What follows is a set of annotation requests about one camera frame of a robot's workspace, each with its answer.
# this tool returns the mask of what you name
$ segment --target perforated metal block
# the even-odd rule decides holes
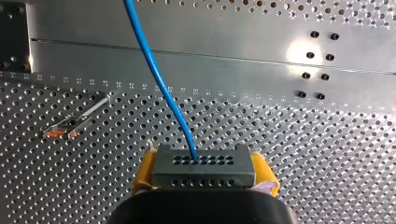
[[[158,148],[151,170],[154,186],[165,189],[251,188],[255,171],[248,147],[237,145],[228,150],[198,150],[191,159],[188,150]]]

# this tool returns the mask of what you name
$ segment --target blue cable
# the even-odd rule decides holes
[[[142,25],[140,24],[139,17],[137,16],[136,9],[134,8],[134,0],[124,0],[124,4],[126,10],[128,12],[129,20],[134,28],[134,35],[136,36],[137,41],[139,42],[140,48],[145,55],[146,61],[148,63],[149,70],[152,75],[154,75],[155,81],[157,85],[160,87],[163,96],[165,97],[166,102],[168,103],[171,110],[174,112],[175,117],[180,124],[181,129],[183,130],[184,135],[186,136],[187,144],[190,148],[191,157],[196,161],[197,160],[197,152],[195,149],[194,140],[190,133],[190,129],[187,126],[186,121],[183,119],[183,115],[181,115],[180,110],[178,109],[172,94],[169,92],[168,87],[161,76],[160,69],[155,62],[154,56],[151,53],[151,49],[149,47],[149,43],[143,33]]]

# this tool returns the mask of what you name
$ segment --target perforated metal panel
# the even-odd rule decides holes
[[[198,148],[259,150],[302,223],[396,222],[394,1],[136,7]],[[148,139],[187,144],[121,1],[42,0],[27,10],[34,73],[0,74],[0,218],[106,223],[130,196]],[[103,92],[111,104],[78,139],[35,136]]]

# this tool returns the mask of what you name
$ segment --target bolt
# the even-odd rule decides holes
[[[305,97],[306,97],[306,93],[305,93],[304,91],[299,91],[299,92],[297,93],[297,96],[298,96],[298,97],[301,97],[301,98],[305,98]]]
[[[325,80],[325,81],[327,81],[327,80],[329,80],[330,79],[330,76],[329,75],[327,75],[327,74],[323,74],[323,75],[321,75],[321,77],[320,77],[321,79],[323,79],[323,80]]]
[[[318,93],[318,94],[317,94],[317,98],[318,98],[319,100],[324,100],[324,99],[326,98],[326,96],[325,96],[323,93]]]
[[[331,34],[330,35],[330,39],[332,39],[332,40],[337,40],[337,39],[339,39],[340,38],[340,35],[339,34]]]
[[[307,52],[306,57],[309,59],[313,59],[315,57],[315,54],[313,52]]]
[[[305,79],[309,79],[309,78],[311,78],[311,74],[303,73],[302,77],[305,78]]]
[[[327,60],[327,61],[333,61],[334,58],[335,58],[335,57],[334,57],[334,55],[332,55],[332,54],[327,54],[327,55],[326,55],[326,60]]]
[[[318,31],[311,32],[311,37],[312,38],[318,38],[319,37],[319,32]]]

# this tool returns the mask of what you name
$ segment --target metal bracket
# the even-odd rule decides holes
[[[0,71],[31,73],[26,5],[0,2]]]

